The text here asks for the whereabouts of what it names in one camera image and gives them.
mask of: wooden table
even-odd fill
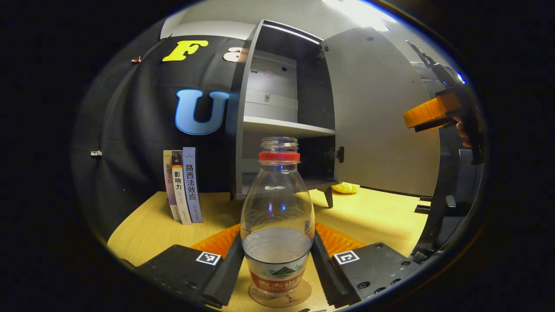
[[[410,255],[426,223],[426,214],[414,212],[416,205],[421,203],[417,197],[362,188],[348,195],[334,191],[334,207],[330,209],[322,192],[311,190],[310,195],[316,221],[365,244],[381,241],[404,256]],[[229,193],[201,193],[199,199],[204,223],[182,225],[172,218],[166,193],[157,192],[118,226],[108,240],[108,247],[115,256],[139,266],[174,244],[191,246],[239,223],[242,200],[229,200]],[[312,286],[310,298],[282,311],[337,310],[327,304],[312,257],[308,259],[304,279]],[[243,260],[229,305],[222,311],[275,310],[249,297],[251,282]]]

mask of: human hand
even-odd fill
[[[462,124],[461,118],[459,118],[459,117],[453,117],[453,119],[454,119],[455,121],[457,121],[458,135],[459,135],[461,138],[468,138],[468,133],[465,131],[465,128],[464,128],[464,126],[463,126],[463,124]],[[472,146],[470,145],[470,141],[469,141],[469,140],[464,141],[464,142],[462,143],[462,145],[464,145],[464,146],[466,146],[466,147],[472,147]]]

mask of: bottle label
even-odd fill
[[[247,254],[245,257],[256,287],[271,293],[283,293],[301,283],[309,252],[295,261],[278,264],[260,262]]]

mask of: book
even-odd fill
[[[177,201],[175,200],[175,191],[173,189],[173,172],[171,169],[171,150],[164,151],[164,180],[166,183],[166,193],[170,204],[171,215],[175,221],[181,221],[179,217],[179,209],[177,209]]]
[[[185,175],[185,193],[187,204],[193,223],[202,223],[203,215],[200,212],[199,191],[196,183],[196,148],[183,148],[183,174]]]
[[[179,210],[179,217],[181,223],[192,224],[189,208],[187,207],[187,200],[185,198],[185,183],[183,178],[183,151],[171,151],[171,172],[173,173],[173,183],[175,191],[175,201],[177,202],[177,209]]]

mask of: black cloth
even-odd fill
[[[189,135],[175,125],[177,91],[203,91],[194,117],[210,119],[211,91],[230,93],[236,63],[223,59],[244,41],[220,36],[159,40],[158,23],[121,50],[100,72],[79,109],[72,141],[72,174],[85,215],[108,239],[116,227],[157,191],[165,191],[163,150],[197,147],[200,192],[228,192],[222,159],[225,117],[218,130]],[[177,42],[206,40],[182,61],[162,62]],[[142,57],[140,63],[131,59]],[[102,151],[101,157],[90,152]]]

